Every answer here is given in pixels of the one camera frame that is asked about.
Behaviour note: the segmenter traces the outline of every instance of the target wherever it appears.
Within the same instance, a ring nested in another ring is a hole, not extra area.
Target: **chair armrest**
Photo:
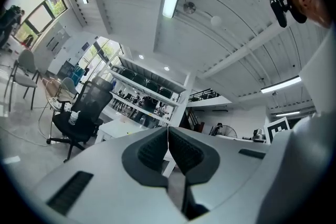
[[[59,98],[57,98],[57,101],[60,102],[62,104],[61,106],[61,112],[64,111],[64,107],[66,103],[71,103],[72,99],[70,97],[66,97],[66,96],[60,96]]]
[[[97,119],[96,122],[94,123],[97,127],[99,127],[100,125],[102,125],[104,123],[103,120],[101,119]]]
[[[57,101],[60,103],[71,103],[72,99],[70,97],[60,96],[59,98],[57,98]]]

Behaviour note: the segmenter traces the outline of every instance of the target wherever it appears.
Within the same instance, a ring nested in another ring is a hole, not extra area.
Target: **gray floor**
[[[19,162],[6,164],[4,167],[22,188],[31,190],[45,175],[63,164],[69,145],[63,143],[47,145],[46,139],[40,134],[39,129],[45,136],[49,135],[52,116],[52,110],[46,109],[40,120],[40,126],[38,125],[38,119],[46,104],[45,90],[41,81],[38,83],[32,111],[30,102],[33,90],[30,89],[23,99],[26,88],[14,84],[12,111],[8,113],[9,90],[6,100],[3,100],[3,94],[11,72],[8,66],[13,66],[14,60],[10,54],[3,51],[0,53],[0,159],[18,156]],[[52,136],[62,137],[55,126],[52,128]],[[85,147],[93,145],[94,140],[92,137]],[[74,147],[71,157],[80,152],[81,150]],[[184,176],[176,168],[169,177],[169,196],[178,208],[182,205],[183,188]]]

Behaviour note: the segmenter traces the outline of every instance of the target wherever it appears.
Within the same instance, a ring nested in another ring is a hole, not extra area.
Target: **white table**
[[[128,117],[120,115],[118,119],[105,123],[99,127],[95,144],[100,143],[103,140],[119,138],[147,129],[147,127],[129,119]],[[169,177],[176,165],[176,162],[169,150],[163,159],[168,162],[168,165],[163,172],[163,176]]]

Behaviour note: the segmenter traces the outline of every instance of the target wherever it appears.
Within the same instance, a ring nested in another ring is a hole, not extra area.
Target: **fan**
[[[232,127],[227,125],[223,125],[223,128],[221,128],[220,133],[218,134],[231,138],[237,138],[236,131]]]

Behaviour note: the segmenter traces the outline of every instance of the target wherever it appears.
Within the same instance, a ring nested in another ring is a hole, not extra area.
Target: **railing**
[[[190,125],[191,130],[194,131],[195,127],[199,125],[198,120],[197,120],[194,112],[192,111],[191,108],[187,108],[185,110],[185,114],[187,116],[187,120],[188,120],[188,123]]]
[[[189,102],[196,102],[200,100],[211,99],[220,96],[219,93],[213,91],[212,89],[207,89],[201,92],[191,94],[189,96]]]

